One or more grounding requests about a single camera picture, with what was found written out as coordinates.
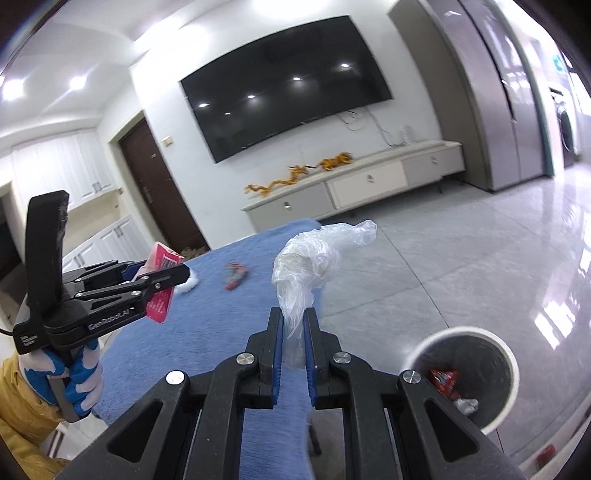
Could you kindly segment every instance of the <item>black flat-screen tv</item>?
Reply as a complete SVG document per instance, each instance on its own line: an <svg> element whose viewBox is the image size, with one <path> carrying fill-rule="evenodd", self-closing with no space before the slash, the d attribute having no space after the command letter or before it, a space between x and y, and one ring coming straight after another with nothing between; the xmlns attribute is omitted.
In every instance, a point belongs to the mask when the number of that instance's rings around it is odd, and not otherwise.
<svg viewBox="0 0 591 480"><path fill-rule="evenodd" d="M299 125L392 98L349 17L260 38L181 84L216 162Z"/></svg>

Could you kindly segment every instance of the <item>wall-mounted television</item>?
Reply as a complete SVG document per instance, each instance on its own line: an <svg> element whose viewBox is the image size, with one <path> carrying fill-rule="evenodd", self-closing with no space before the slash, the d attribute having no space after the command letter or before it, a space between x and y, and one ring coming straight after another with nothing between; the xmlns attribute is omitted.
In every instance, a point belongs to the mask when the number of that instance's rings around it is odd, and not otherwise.
<svg viewBox="0 0 591 480"><path fill-rule="evenodd" d="M392 98L349 17L260 38L181 84L216 162L299 125Z"/></svg>

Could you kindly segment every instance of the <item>blue blanket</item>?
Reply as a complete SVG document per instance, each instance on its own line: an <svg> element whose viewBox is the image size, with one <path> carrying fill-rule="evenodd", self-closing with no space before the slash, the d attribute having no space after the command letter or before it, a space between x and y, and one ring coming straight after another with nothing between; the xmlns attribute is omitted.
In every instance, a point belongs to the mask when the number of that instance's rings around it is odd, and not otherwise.
<svg viewBox="0 0 591 480"><path fill-rule="evenodd" d="M299 220L188 261L199 285L173 298L163 324L137 320L105 352L105 390L96 414L111 424L167 372L196 375L242 351L250 334L267 328L269 310L278 305L273 260L290 238L319 227ZM230 261L249 271L236 290L227 291ZM284 367L275 409L245 412L240 479L314 478L307 456L309 411L305 370Z"/></svg>

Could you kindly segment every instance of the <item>hand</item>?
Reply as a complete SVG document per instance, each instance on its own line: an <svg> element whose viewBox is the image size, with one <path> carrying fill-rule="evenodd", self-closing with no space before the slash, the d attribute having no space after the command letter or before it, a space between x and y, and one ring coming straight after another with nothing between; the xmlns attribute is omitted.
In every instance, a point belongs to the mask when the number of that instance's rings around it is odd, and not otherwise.
<svg viewBox="0 0 591 480"><path fill-rule="evenodd" d="M19 355L18 364L29 386L52 405L57 405L57 400L47 377L70 378L66 398L74 405L76 413L83 417L96 405L103 392L103 368L99 364L99 356L99 341L91 340L78 351L70 368L66 368L64 362L47 348Z"/></svg>

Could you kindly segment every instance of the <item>pink package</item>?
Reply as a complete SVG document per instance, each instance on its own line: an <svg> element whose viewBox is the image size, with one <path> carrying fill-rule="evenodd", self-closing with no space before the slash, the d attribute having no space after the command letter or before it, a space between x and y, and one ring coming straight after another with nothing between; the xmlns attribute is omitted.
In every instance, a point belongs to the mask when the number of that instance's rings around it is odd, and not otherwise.
<svg viewBox="0 0 591 480"><path fill-rule="evenodd" d="M166 245L156 242L145 265L138 270L135 278L141 277L148 272L153 272L154 270L173 267L182 262L183 257L178 253L169 249ZM151 318L155 322L162 323L166 319L166 315L168 315L173 293L174 288L168 288L155 293L146 305L146 317Z"/></svg>

